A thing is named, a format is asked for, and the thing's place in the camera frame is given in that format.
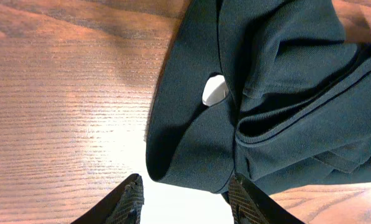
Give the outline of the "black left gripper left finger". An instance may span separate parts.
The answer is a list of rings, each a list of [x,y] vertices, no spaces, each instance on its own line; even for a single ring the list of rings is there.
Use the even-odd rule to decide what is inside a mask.
[[[143,205],[142,176],[131,174],[71,224],[140,224]]]

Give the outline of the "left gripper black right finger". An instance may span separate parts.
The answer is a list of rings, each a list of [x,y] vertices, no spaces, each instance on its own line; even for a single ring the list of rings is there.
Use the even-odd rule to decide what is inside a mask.
[[[228,198],[235,224],[304,224],[242,174],[231,177]]]

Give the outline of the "black t-shirt with logo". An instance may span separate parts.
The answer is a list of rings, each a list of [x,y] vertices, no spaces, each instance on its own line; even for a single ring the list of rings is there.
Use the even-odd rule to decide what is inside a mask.
[[[162,71],[146,167],[163,184],[267,194],[371,182],[371,44],[331,1],[192,1]]]

